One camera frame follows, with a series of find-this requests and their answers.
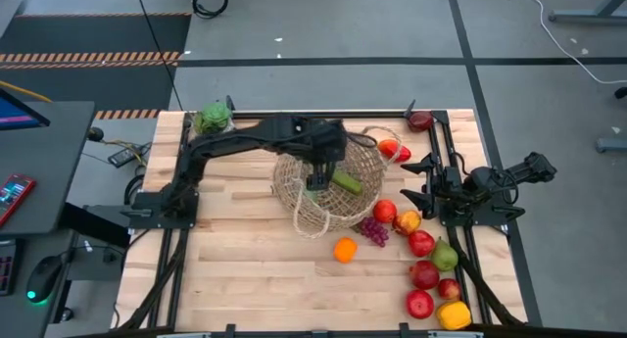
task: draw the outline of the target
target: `wooden table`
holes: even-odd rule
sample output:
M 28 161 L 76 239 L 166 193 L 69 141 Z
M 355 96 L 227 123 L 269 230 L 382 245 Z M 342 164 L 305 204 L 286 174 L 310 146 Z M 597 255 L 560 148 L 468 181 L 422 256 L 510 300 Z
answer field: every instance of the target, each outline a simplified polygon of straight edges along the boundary
M 472 110 L 449 110 L 456 149 L 473 169 L 486 165 Z M 161 112 L 157 123 L 144 189 L 158 191 L 172 177 L 183 114 Z M 255 121 L 240 121 L 247 126 Z M 412 162 L 430 152 L 426 133 L 412 133 L 401 119 L 345 119 L 348 130 L 385 125 L 397 131 L 412 151 Z M 373 136 L 385 138 L 385 132 Z M 444 149 L 444 138 L 439 138 Z M 411 329 L 439 328 L 435 314 L 425 320 L 410 317 L 405 296 L 412 289 L 408 269 L 418 260 L 407 239 L 392 234 L 379 248 L 352 230 L 328 233 L 320 239 L 300 238 L 291 216 L 272 195 L 271 175 L 276 156 L 253 151 L 208 162 L 200 183 L 198 222 L 190 232 L 176 331 L 223 331 L 228 323 L 238 331 L 387 330 L 408 322 Z M 414 209 L 402 188 L 418 190 L 423 177 L 391 166 L 383 198 L 400 211 Z M 422 229 L 446 239 L 436 219 Z M 348 265 L 334 261 L 332 249 L 350 236 L 360 247 Z M 474 227 L 483 276 L 497 296 L 519 319 L 525 311 L 506 238 L 490 227 Z M 162 231 L 152 230 L 138 241 L 126 259 L 118 295 L 121 322 L 137 308 L 154 282 Z M 463 245 L 463 236 L 459 231 Z M 446 273 L 444 277 L 453 277 Z M 475 322 L 480 321 L 474 287 L 468 294 Z M 435 290 L 430 291 L 440 304 Z M 165 290 L 160 323 L 165 323 L 169 289 Z

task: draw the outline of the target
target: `computer screen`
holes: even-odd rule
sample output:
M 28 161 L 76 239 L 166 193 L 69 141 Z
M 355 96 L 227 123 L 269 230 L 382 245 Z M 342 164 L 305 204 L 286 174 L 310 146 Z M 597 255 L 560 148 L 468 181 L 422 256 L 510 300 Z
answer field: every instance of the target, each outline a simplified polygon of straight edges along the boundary
M 47 126 L 50 122 L 0 89 L 0 130 Z

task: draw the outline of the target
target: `smartphone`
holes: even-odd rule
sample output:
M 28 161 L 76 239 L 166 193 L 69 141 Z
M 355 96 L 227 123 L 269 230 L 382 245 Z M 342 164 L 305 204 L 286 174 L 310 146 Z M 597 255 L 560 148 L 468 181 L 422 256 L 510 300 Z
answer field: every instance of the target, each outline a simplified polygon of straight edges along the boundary
M 9 176 L 0 189 L 0 226 L 7 221 L 34 186 L 35 180 L 26 175 Z

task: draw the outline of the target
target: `mouse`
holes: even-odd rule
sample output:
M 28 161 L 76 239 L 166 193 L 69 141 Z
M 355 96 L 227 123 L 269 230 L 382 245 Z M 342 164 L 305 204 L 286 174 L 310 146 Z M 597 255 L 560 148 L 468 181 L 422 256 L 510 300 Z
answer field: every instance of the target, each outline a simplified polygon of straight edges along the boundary
M 62 268 L 63 262 L 60 256 L 48 256 L 41 259 L 28 278 L 26 297 L 32 303 L 41 303 L 46 300 L 52 293 Z

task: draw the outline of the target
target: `woven basket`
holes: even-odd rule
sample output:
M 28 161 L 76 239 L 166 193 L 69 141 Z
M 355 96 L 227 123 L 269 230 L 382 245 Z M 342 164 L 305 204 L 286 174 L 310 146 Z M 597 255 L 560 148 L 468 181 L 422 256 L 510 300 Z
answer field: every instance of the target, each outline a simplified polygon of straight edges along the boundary
M 399 136 L 386 127 L 368 126 L 362 134 L 375 128 L 391 133 L 401 146 Z M 304 195 L 305 180 L 312 173 L 312 167 L 292 156 L 281 155 L 274 168 L 274 193 L 293 214 L 296 232 L 303 237 L 315 239 L 327 231 L 345 229 L 362 221 L 379 199 L 385 170 L 400 153 L 399 148 L 386 161 L 376 147 L 363 147 L 349 139 L 346 158 L 336 168 L 359 180 L 362 194 L 356 196 L 331 182 L 327 190 L 317 192 L 316 202 Z

